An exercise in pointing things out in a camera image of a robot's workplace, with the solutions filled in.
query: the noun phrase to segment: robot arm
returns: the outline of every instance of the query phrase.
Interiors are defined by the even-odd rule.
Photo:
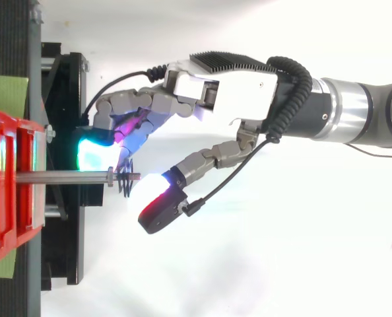
[[[212,168],[243,162],[260,134],[275,143],[284,134],[392,148],[392,85],[312,79],[297,63],[281,69],[280,62],[274,67],[230,53],[191,55],[168,66],[162,85],[116,92],[98,101],[94,127],[101,129],[115,129],[116,116],[146,112],[143,122],[125,135],[126,157],[174,114],[188,117],[200,107],[226,123],[241,120],[236,140],[190,154],[164,173],[170,187],[139,217],[148,233],[159,231],[182,213],[191,216],[199,210],[204,202],[190,208],[183,188]],[[135,147],[133,140],[140,140]]]

